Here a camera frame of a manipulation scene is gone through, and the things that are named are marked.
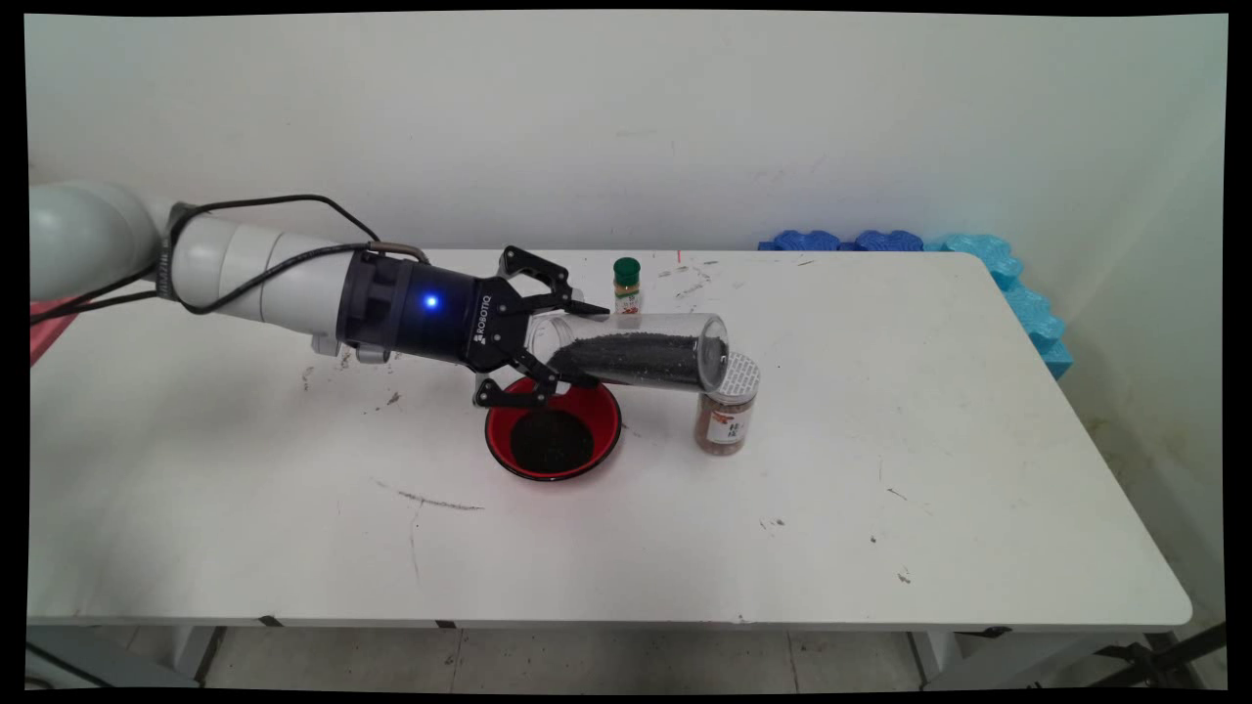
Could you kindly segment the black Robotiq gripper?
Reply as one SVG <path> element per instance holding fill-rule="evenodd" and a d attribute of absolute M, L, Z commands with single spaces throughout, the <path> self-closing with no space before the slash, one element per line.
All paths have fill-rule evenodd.
<path fill-rule="evenodd" d="M 520 297 L 507 282 L 517 276 L 538 282 L 547 292 Z M 545 407 L 563 395 L 562 385 L 592 388 L 600 382 L 563 353 L 545 361 L 530 352 L 515 357 L 530 317 L 557 309 L 576 316 L 611 313 L 577 298 L 566 267 L 518 246 L 506 246 L 493 278 L 363 253 L 351 258 L 341 291 L 338 339 L 354 348 L 473 370 L 477 407 Z M 491 377 L 505 366 L 530 380 L 530 390 L 510 391 Z"/>

